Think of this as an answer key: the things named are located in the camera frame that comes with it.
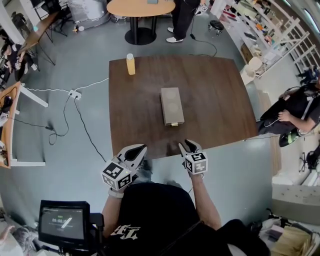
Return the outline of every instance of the bottle cap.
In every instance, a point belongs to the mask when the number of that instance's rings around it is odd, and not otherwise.
[[[127,54],[126,58],[128,60],[132,60],[134,58],[134,55],[132,53]]]

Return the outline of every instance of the beige box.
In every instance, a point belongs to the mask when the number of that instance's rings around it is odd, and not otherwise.
[[[185,122],[179,88],[161,88],[160,92],[165,126],[177,126]]]

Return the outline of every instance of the dark wooden tabletop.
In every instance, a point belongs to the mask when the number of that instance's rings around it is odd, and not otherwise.
[[[39,23],[36,25],[38,28],[38,31],[37,32],[32,31],[28,35],[28,37],[26,38],[23,44],[23,47],[19,51],[19,54],[35,46],[37,43],[39,43],[41,37],[44,35],[47,29],[55,22],[58,14],[59,12],[57,11],[55,13],[50,14],[48,17],[44,18],[43,20],[39,21]]]
[[[109,63],[109,110],[113,155],[132,144],[148,146],[147,159],[180,153],[190,139],[203,149],[257,136],[256,120],[236,64],[231,59],[155,55]],[[185,122],[164,125],[160,90],[178,87]]]

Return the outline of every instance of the power strip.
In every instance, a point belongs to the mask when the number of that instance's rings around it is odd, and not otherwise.
[[[74,98],[74,99],[77,99],[77,100],[80,100],[81,98],[81,93],[80,92],[77,92],[75,90],[70,90],[69,91],[69,95],[70,97]]]

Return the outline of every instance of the wooden table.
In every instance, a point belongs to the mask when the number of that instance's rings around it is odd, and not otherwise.
[[[178,142],[203,149],[258,135],[240,73],[231,59],[156,55],[135,58],[135,75],[125,59],[109,63],[109,111],[113,154],[146,144],[148,159],[180,153]],[[178,87],[185,122],[164,125],[160,90]]]
[[[45,166],[46,162],[22,162],[13,158],[12,141],[14,135],[14,122],[15,116],[20,114],[20,112],[17,110],[17,103],[19,100],[20,93],[23,93],[24,95],[28,96],[30,99],[34,100],[35,102],[39,103],[45,108],[48,107],[47,102],[43,101],[38,96],[34,95],[32,92],[27,90],[24,87],[24,84],[21,84],[20,82],[17,82],[15,85],[8,87],[0,93],[1,106],[4,103],[6,95],[10,96],[13,99],[13,103],[9,110],[9,119],[3,125],[1,133],[1,141],[4,143],[7,151],[7,165],[3,161],[0,161],[0,167],[10,169],[11,166]]]
[[[31,49],[32,47],[39,45],[39,47],[41,48],[41,50],[43,51],[45,56],[48,58],[48,60],[47,59],[45,59],[45,60],[55,66],[56,64],[51,60],[51,58],[46,54],[44,49],[41,47],[40,39],[42,38],[44,33],[47,32],[47,29],[56,21],[56,17],[58,14],[59,14],[59,12],[57,11],[53,14],[50,14],[48,17],[44,18],[43,20],[40,20],[39,23],[36,25],[38,28],[38,31],[32,31],[28,35],[22,48],[19,50],[18,54],[21,54],[22,52],[27,51],[27,50]]]
[[[147,0],[112,0],[106,6],[109,13],[130,17],[130,30],[125,34],[125,40],[132,45],[147,45],[157,38],[157,16],[173,11],[175,3],[172,0],[158,0],[157,4]],[[139,17],[152,17],[151,29],[138,27]]]

